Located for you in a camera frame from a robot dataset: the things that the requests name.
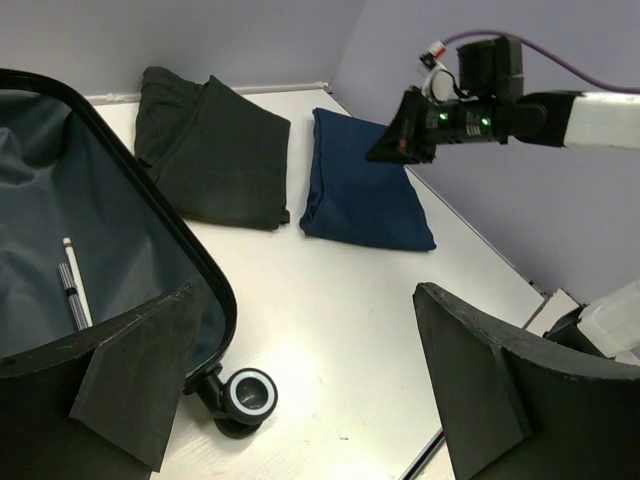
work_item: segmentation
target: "marker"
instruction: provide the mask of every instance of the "marker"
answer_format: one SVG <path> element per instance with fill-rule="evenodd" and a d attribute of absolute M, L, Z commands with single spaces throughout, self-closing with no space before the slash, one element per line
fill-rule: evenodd
<path fill-rule="evenodd" d="M 87 301 L 87 294 L 84 291 L 84 284 L 82 283 L 82 276 L 80 275 L 80 267 L 78 267 L 76 252 L 73 250 L 73 243 L 71 243 L 70 238 L 64 238 L 62 243 L 64 244 L 64 251 L 69 259 L 69 266 L 71 266 L 73 281 L 75 282 L 75 286 L 78 290 L 78 296 L 80 297 L 80 305 L 82 305 L 84 318 L 87 320 L 87 325 L 89 327 L 93 327 L 93 320 L 91 319 L 91 312 L 89 311 L 89 302 Z"/>
<path fill-rule="evenodd" d="M 429 461 L 436 454 L 438 449 L 444 444 L 444 432 L 442 429 L 435 434 L 427 446 L 422 449 L 409 468 L 400 476 L 400 480 L 415 480 L 425 469 Z"/>
<path fill-rule="evenodd" d="M 75 283 L 73 283 L 73 277 L 71 276 L 69 265 L 67 265 L 66 263 L 61 263 L 60 265 L 58 265 L 58 273 L 60 274 L 62 285 L 64 286 L 65 293 L 67 294 L 67 298 L 69 299 L 69 305 L 71 305 L 71 313 L 73 313 L 73 319 L 76 321 L 76 326 L 78 327 L 78 330 L 84 330 L 89 325 L 87 325 L 87 319 L 85 318 L 84 312 L 82 311 L 82 305 L 80 304 L 80 299 L 78 298 L 78 290 L 76 289 Z"/>

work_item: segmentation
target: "blue folded cloth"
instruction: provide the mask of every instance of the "blue folded cloth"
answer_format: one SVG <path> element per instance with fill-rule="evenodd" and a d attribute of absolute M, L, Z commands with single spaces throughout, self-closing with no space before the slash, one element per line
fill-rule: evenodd
<path fill-rule="evenodd" d="M 436 248 L 422 205 L 402 165 L 365 159 L 385 127 L 318 108 L 307 235 L 368 247 Z"/>

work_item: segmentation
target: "gray wall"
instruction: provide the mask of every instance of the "gray wall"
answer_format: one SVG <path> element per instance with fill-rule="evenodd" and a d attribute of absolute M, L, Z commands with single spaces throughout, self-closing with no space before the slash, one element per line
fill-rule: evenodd
<path fill-rule="evenodd" d="M 421 83 L 418 55 L 472 28 L 518 33 L 603 80 L 640 86 L 635 0 L 369 0 L 333 90 L 355 115 L 388 122 L 403 90 Z M 444 61 L 457 72 L 455 52 Z M 532 52 L 525 75 L 528 91 L 589 89 Z M 440 147 L 420 172 L 547 291 L 562 287 L 589 301 L 640 277 L 640 152 Z"/>
<path fill-rule="evenodd" d="M 0 66 L 85 94 L 133 92 L 144 67 L 233 86 L 329 81 L 365 0 L 11 0 Z"/>

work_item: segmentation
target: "white table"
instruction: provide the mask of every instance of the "white table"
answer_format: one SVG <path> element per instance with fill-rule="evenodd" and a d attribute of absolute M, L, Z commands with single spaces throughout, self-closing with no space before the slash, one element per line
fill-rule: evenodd
<path fill-rule="evenodd" d="M 292 224 L 274 233 L 189 226 L 238 300 L 223 380 L 243 367 L 263 369 L 280 402 L 257 434 L 230 440 L 195 396 L 183 398 L 162 472 L 153 478 L 396 479 L 440 427 L 412 305 L 416 285 L 436 282 L 519 326 L 543 299 L 412 174 L 435 252 L 305 239 L 297 221 L 308 190 L 311 112 L 345 112 L 322 90 L 247 98 L 292 121 Z M 137 104 L 98 110 L 132 148 Z"/>

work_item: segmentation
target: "folded clothing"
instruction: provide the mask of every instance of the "folded clothing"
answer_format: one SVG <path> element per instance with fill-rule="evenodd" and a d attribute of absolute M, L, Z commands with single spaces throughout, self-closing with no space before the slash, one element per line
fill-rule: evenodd
<path fill-rule="evenodd" d="M 365 159 L 385 127 L 316 109 L 307 235 L 368 247 L 436 248 L 403 166 Z"/>
<path fill-rule="evenodd" d="M 149 67 L 135 155 L 181 215 L 275 230 L 289 222 L 289 128 L 213 76 L 199 85 Z"/>

